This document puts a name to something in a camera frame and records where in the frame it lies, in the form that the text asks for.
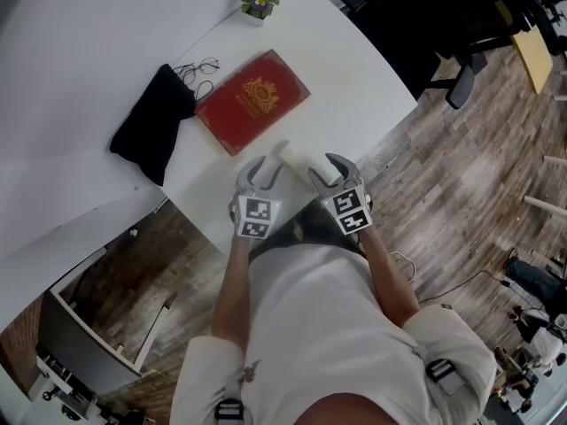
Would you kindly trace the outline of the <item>person's white shirt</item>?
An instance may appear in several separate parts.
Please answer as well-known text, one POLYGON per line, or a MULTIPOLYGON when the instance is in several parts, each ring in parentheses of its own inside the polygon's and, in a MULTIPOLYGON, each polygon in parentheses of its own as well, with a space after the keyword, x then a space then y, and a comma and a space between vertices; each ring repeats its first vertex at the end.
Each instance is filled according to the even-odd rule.
POLYGON ((246 353, 214 336, 191 339, 171 425, 214 425, 231 393, 245 425, 293 425, 333 394, 364 397, 399 425, 473 425, 483 413, 494 356, 452 309, 426 306, 398 328, 377 303, 367 261, 336 246, 267 251, 250 276, 246 353))

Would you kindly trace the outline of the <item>white shelf unit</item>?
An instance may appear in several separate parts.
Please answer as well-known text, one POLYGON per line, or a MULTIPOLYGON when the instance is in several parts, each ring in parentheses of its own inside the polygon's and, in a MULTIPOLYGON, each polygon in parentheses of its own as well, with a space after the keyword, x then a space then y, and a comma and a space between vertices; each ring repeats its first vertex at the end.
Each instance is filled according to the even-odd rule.
POLYGON ((97 395, 41 343, 35 347, 35 361, 40 371, 36 396, 59 403, 61 413, 71 421, 87 420, 97 395))

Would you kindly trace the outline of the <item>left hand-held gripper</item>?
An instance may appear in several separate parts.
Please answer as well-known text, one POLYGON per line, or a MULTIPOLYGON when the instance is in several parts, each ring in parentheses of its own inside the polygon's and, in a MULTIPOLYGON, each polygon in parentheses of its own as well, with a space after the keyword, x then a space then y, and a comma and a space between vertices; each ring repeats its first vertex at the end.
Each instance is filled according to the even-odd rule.
POLYGON ((253 183, 265 159, 265 156, 252 159, 237 174, 235 193, 229 202, 229 217, 237 236, 267 238, 282 208, 282 201, 275 199, 272 192, 284 168, 281 163, 263 174, 256 186, 253 183))

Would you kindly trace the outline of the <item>small potted plant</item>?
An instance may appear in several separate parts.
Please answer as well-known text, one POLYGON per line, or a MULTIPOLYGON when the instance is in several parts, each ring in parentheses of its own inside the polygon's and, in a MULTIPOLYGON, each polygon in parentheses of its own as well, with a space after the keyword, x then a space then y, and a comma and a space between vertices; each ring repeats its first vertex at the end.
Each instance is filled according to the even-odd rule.
POLYGON ((265 25, 279 0, 241 0, 241 13, 257 27, 265 25))

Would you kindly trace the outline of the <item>black cloth pouch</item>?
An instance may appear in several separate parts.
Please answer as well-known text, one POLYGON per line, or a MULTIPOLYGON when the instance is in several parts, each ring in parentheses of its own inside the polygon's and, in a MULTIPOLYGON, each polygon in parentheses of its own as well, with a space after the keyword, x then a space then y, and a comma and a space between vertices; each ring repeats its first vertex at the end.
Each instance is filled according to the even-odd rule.
POLYGON ((161 187, 180 122, 193 117, 196 106, 194 92, 170 65, 162 65, 114 134, 110 152, 138 165, 161 187))

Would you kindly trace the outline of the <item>person's right forearm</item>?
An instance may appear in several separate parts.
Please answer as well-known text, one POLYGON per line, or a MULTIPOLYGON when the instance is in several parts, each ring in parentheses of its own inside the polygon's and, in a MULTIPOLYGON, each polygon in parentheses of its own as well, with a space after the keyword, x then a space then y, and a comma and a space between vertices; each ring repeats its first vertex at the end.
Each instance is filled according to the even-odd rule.
POLYGON ((369 263, 377 302, 383 314, 398 328, 420 311, 417 296, 392 260, 374 227, 359 232, 369 263))

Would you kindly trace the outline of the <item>yellow desk with black base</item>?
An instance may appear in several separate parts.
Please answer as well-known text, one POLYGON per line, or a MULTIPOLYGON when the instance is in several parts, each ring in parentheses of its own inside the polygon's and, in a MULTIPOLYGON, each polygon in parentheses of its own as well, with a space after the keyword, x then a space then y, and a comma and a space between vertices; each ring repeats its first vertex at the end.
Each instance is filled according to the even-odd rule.
POLYGON ((512 35, 511 41, 520 55, 534 92, 539 94, 553 68, 553 60, 540 30, 534 27, 529 32, 521 31, 512 35))

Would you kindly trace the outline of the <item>white table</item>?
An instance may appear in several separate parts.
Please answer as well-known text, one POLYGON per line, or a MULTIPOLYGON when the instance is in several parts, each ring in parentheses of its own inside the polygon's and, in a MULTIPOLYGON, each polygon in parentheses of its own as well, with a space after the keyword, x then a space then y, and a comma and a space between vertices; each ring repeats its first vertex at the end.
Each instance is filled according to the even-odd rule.
MULTIPOLYGON (((219 251, 228 252, 233 233, 228 205, 239 170, 265 156, 271 170, 274 145, 290 140, 306 149, 326 181, 338 171, 326 159, 337 153, 361 160, 416 107, 387 61, 329 0, 281 0, 269 22, 256 27, 235 12, 188 49, 183 63, 214 57, 221 83, 241 65, 275 50, 311 92, 310 97, 230 156, 197 118, 184 121, 167 165, 164 194, 219 251)), ((285 223, 316 196, 311 185, 284 169, 274 187, 285 223)))

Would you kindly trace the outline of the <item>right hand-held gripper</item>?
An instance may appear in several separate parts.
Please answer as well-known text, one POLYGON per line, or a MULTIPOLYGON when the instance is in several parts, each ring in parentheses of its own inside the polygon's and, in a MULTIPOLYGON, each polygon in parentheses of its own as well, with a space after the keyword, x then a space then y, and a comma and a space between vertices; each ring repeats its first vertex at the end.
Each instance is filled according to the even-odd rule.
POLYGON ((322 206, 346 236, 369 227, 372 224, 369 195, 361 184, 357 165, 336 153, 326 153, 325 157, 338 170, 343 184, 327 183, 314 168, 307 169, 322 206))

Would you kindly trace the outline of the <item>red hardcover book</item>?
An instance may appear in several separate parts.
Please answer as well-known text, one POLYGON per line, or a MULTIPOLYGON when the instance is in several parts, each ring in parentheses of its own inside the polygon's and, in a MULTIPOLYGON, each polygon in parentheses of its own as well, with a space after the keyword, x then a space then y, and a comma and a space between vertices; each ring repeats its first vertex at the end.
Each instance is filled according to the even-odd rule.
POLYGON ((198 105, 196 115, 234 157, 310 95, 271 49, 235 71, 198 105))

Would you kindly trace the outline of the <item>white-legged desk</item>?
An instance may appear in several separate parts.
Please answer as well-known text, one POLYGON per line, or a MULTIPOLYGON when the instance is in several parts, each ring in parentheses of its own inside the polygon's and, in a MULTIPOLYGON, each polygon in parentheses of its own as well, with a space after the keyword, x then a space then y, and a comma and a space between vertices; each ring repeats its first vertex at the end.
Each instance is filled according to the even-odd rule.
MULTIPOLYGON (((556 166, 567 167, 567 158, 558 158, 554 156, 544 155, 542 157, 544 163, 549 163, 556 166)), ((528 205, 535 206, 546 212, 557 215, 561 218, 567 219, 567 209, 563 209, 557 205, 552 205, 546 201, 540 200, 535 197, 524 195, 523 201, 528 205)))

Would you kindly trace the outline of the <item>person's dark trouser legs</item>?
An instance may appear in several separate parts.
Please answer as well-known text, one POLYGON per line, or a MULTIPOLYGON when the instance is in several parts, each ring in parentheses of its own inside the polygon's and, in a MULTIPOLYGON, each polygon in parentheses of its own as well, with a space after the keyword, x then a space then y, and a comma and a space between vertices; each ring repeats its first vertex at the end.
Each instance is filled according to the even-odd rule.
POLYGON ((276 248, 288 248, 298 244, 332 245, 351 251, 365 258, 364 252, 350 236, 345 236, 336 222, 318 200, 313 200, 292 219, 251 249, 249 261, 252 262, 261 254, 276 248), (304 239, 297 241, 292 234, 291 221, 297 220, 304 231, 304 239))

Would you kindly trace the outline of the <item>black mesh office chair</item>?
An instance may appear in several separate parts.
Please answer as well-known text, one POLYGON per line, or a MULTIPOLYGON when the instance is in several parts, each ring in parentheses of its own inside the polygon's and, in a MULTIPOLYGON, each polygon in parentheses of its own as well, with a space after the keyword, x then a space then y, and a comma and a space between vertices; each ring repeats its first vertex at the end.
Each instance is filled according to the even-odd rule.
POLYGON ((340 0, 346 16, 394 70, 413 98, 443 89, 460 109, 485 51, 530 30, 531 0, 340 0))

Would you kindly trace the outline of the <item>person's left forearm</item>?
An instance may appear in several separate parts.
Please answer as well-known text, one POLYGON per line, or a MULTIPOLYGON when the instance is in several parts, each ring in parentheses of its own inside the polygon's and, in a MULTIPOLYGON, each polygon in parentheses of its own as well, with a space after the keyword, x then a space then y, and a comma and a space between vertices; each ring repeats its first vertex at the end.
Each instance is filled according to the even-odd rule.
POLYGON ((250 239, 233 235, 211 328, 213 336, 233 343, 243 353, 251 326, 249 251, 250 239))

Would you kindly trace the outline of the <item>white rectangular case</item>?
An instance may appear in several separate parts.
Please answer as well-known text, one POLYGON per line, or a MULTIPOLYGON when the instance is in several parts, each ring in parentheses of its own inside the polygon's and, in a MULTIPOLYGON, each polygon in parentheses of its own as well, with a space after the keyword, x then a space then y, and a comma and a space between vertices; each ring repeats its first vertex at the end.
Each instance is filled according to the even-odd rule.
POLYGON ((288 170, 296 174, 304 183, 311 185, 308 170, 315 168, 315 158, 306 150, 290 140, 282 140, 274 145, 270 154, 288 170))

